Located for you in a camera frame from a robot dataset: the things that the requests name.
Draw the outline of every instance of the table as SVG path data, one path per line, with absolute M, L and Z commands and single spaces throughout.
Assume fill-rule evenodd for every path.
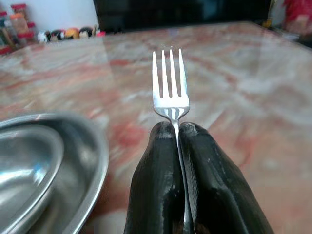
M 312 230 L 312 53 L 252 23 L 34 45 L 0 59 L 0 119 L 70 110 L 106 133 L 110 168 L 84 230 L 121 234 L 132 174 L 161 117 L 152 52 L 181 47 L 191 110 L 240 167 L 276 234 Z

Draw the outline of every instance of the toy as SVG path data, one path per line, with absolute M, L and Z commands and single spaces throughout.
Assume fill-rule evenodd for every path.
M 51 33 L 50 41 L 63 40 L 64 38 L 65 38 L 65 31 L 64 30 L 54 30 Z
M 50 41 L 51 33 L 49 31 L 39 32 L 37 39 L 39 43 L 47 43 Z
M 76 28 L 67 29 L 65 33 L 66 39 L 79 39 L 79 30 Z
M 89 38 L 92 36 L 93 29 L 90 27 L 83 27 L 79 30 L 80 38 Z

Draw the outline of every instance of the stainless steel fork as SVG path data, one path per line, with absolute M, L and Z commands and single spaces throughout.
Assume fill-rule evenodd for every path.
M 179 120 L 182 116 L 186 115 L 190 110 L 190 100 L 187 94 L 187 83 L 182 58 L 181 49 L 179 49 L 179 65 L 180 65 L 180 84 L 181 84 L 181 96 L 178 95 L 176 86 L 175 66 L 172 50 L 170 50 L 170 70 L 171 70 L 171 87 L 172 97 L 169 96 L 165 52 L 161 52 L 162 56 L 162 93 L 163 97 L 160 97 L 160 89 L 157 74 L 156 53 L 153 52 L 153 101 L 154 110 L 160 116 L 167 118 L 175 129 L 176 143 L 179 154 L 179 161 L 182 170 L 183 186 L 184 186 L 184 234 L 194 234 L 194 225 L 191 213 L 191 207 L 189 202 L 188 186 L 186 180 L 186 172 L 183 163 L 183 156 L 179 141 Z

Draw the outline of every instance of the metal bowl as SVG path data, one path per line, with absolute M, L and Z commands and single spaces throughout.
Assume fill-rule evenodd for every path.
M 24 124 L 53 128 L 64 142 L 64 158 L 53 183 L 51 202 L 29 233 L 76 234 L 107 174 L 107 140 L 91 121 L 73 113 L 19 116 L 1 122 L 0 129 Z
M 44 126 L 0 132 L 0 233 L 28 230 L 47 205 L 63 142 Z

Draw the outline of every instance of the red lid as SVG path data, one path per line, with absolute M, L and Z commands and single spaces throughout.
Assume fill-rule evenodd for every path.
M 35 36 L 34 32 L 28 32 L 28 33 L 21 33 L 18 34 L 18 38 L 33 38 Z
M 22 3 L 22 4 L 13 4 L 11 5 L 12 9 L 21 9 L 21 8 L 26 8 L 26 4 Z
M 0 55 L 4 55 L 6 53 L 11 52 L 11 47 L 10 46 L 4 46 L 4 47 L 0 47 Z
M 27 23 L 28 28 L 33 28 L 36 26 L 36 24 L 34 22 L 29 22 Z
M 6 11 L 0 11 L 0 16 L 7 16 L 8 13 L 6 13 Z

